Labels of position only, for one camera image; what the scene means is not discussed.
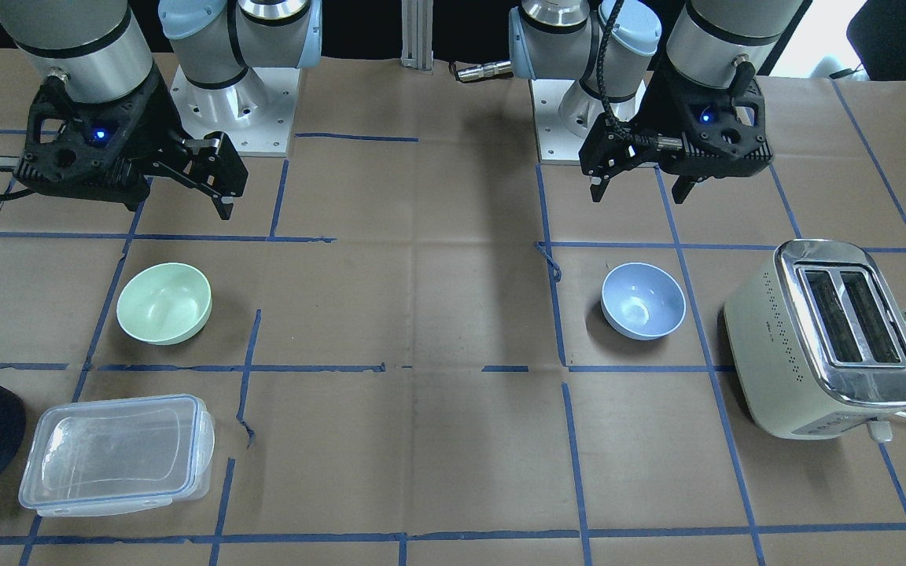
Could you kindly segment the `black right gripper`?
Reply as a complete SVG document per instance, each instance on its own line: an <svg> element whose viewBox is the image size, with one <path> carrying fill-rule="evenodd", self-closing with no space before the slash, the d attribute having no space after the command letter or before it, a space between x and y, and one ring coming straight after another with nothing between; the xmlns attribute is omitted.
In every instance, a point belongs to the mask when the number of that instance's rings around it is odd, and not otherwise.
<svg viewBox="0 0 906 566"><path fill-rule="evenodd" d="M150 193L145 175L197 190L229 221L249 172L226 133L186 138L158 65L126 96L98 104L73 101L58 74L42 81L13 171L22 186L136 211Z"/></svg>

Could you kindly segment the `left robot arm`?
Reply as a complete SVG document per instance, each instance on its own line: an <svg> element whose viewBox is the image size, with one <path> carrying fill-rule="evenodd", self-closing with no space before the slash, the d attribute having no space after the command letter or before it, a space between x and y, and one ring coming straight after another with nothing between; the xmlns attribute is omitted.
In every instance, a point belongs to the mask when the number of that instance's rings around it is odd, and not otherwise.
<svg viewBox="0 0 906 566"><path fill-rule="evenodd" d="M774 159L757 67L798 1L686 1L670 32L640 1L521 1L508 15L513 73L569 79L596 105L581 169L599 203L643 164L676 176L682 204L705 180L752 177Z"/></svg>

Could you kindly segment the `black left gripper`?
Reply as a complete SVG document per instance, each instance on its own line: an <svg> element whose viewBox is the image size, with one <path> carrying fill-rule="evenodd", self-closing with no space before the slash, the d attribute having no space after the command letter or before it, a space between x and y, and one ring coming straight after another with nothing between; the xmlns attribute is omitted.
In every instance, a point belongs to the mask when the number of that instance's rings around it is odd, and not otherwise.
<svg viewBox="0 0 906 566"><path fill-rule="evenodd" d="M664 62L633 118L622 121L601 114L579 151L593 203L601 203L616 175L641 164L656 164L677 176L672 184L675 204L683 204L702 179L750 177L769 166L773 151L754 64L737 55L729 67L731 85L711 87L698 85L672 62Z"/></svg>

